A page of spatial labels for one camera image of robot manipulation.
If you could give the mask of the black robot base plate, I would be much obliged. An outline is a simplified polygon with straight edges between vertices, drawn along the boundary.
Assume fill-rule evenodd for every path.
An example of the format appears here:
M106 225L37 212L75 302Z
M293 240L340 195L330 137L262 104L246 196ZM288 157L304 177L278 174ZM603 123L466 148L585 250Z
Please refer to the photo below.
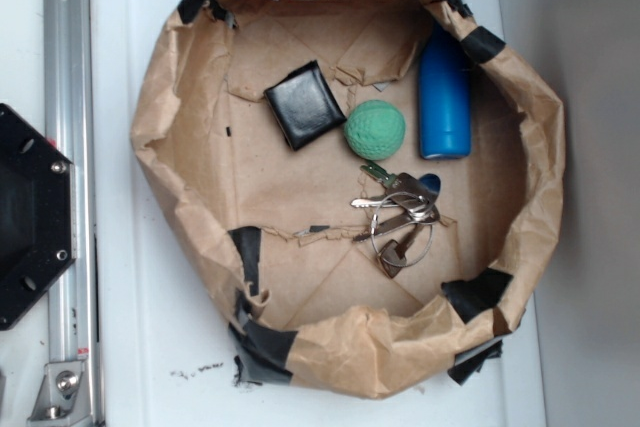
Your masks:
M40 300L74 260L73 164L1 105L1 329Z

